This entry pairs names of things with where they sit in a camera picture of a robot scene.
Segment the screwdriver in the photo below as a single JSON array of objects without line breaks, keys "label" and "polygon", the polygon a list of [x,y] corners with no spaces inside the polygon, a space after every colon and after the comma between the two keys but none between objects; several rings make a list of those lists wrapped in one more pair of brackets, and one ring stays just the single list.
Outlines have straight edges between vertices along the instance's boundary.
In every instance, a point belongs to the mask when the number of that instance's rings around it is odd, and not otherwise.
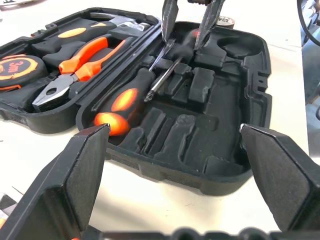
[{"label": "screwdriver", "polygon": [[147,93],[144,98],[145,102],[151,101],[159,88],[163,85],[163,83],[170,77],[172,72],[175,70],[176,66],[183,59],[190,59],[194,55],[194,47],[196,44],[197,36],[199,34],[198,29],[194,29],[190,31],[185,39],[182,42],[182,45],[175,50],[175,56],[178,58],[174,61],[174,63],[168,68],[168,70],[162,75],[162,77],[155,83],[155,85],[151,88],[151,90]]},{"label": "screwdriver", "polygon": [[159,56],[149,69],[141,68],[136,77],[120,88],[95,116],[94,125],[110,124],[110,136],[121,136],[130,130],[133,113],[143,104],[151,83],[156,79],[152,72],[156,63],[174,46],[175,40],[170,39],[163,47]]}]

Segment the orange pliers handle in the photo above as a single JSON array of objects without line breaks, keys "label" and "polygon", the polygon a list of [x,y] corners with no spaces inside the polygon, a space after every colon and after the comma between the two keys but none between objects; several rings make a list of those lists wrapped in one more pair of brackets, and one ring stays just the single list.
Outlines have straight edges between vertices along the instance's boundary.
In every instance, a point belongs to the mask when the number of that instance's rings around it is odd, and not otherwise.
[{"label": "orange pliers handle", "polygon": [[100,36],[84,45],[72,58],[63,61],[59,65],[59,70],[61,74],[74,73],[79,81],[88,81],[102,68],[102,64],[110,59],[116,53],[119,53],[121,49],[126,49],[133,41],[133,37],[128,37],[123,40],[115,49],[113,49],[105,57],[97,60],[88,62],[90,58],[99,52],[101,49],[107,48],[108,38],[111,37],[110,34]]}]

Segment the orange handle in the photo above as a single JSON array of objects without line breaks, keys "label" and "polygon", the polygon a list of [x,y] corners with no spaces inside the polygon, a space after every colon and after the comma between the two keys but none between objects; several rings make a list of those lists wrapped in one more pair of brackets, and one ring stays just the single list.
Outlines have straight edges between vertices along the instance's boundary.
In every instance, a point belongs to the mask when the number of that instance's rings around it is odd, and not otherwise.
[{"label": "orange handle", "polygon": [[77,71],[99,50],[108,47],[108,39],[99,37],[84,45],[81,50],[69,60],[65,60],[59,65],[61,74],[69,74]]},{"label": "orange handle", "polygon": [[141,68],[135,78],[121,87],[99,108],[94,125],[108,123],[110,136],[121,136],[129,132],[134,113],[144,105],[144,98],[156,75],[147,68]]},{"label": "orange handle", "polygon": [[102,64],[111,58],[124,44],[126,40],[123,40],[115,49],[113,49],[105,57],[92,62],[86,62],[82,67],[75,72],[79,81],[85,82],[101,71]]},{"label": "orange handle", "polygon": [[5,59],[10,59],[10,58],[16,58],[16,57],[23,57],[25,56],[25,54],[18,54],[18,55],[11,55],[11,56],[5,56],[2,58],[2,60],[5,60]]},{"label": "orange handle", "polygon": [[20,88],[21,88],[20,85],[5,86],[5,87],[0,87],[0,91],[20,89]]},{"label": "orange handle", "polygon": [[0,218],[0,229],[3,225],[5,225],[6,220],[4,218]]}]

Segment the screwdriver shaft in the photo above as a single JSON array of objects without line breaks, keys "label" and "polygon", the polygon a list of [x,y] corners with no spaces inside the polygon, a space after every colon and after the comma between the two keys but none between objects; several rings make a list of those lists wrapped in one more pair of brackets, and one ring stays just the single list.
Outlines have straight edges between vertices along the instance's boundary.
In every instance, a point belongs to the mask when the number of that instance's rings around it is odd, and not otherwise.
[{"label": "screwdriver shaft", "polygon": [[159,53],[158,57],[154,60],[153,64],[149,68],[149,72],[151,72],[156,64],[162,59],[169,51],[172,49],[172,47],[175,45],[175,39],[169,39],[166,45],[162,48],[161,52]]},{"label": "screwdriver shaft", "polygon": [[170,77],[170,75],[175,70],[176,66],[182,61],[183,57],[179,57],[175,62],[168,68],[168,70],[162,75],[159,81],[151,88],[151,90],[147,93],[146,97],[144,98],[145,102],[149,102],[154,97],[155,93],[158,89],[163,85],[163,83]]}]

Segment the pliers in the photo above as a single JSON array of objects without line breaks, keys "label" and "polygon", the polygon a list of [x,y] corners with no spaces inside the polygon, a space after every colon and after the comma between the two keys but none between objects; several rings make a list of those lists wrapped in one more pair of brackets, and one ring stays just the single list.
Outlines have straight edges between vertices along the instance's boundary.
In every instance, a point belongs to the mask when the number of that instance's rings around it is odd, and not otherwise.
[{"label": "pliers", "polygon": [[[207,5],[194,46],[196,51],[204,45],[207,36],[214,28],[225,0],[188,0],[188,2]],[[164,0],[161,30],[165,43],[168,42],[174,30],[178,11],[178,0]]]},{"label": "pliers", "polygon": [[122,53],[134,41],[133,37],[123,40],[115,49],[103,58],[88,62],[97,52],[109,46],[110,34],[97,37],[85,44],[75,55],[59,65],[60,76],[50,82],[33,101],[34,109],[41,112],[45,107],[56,106],[67,98],[70,86],[76,82],[86,82],[103,67],[103,63],[116,54]]}]

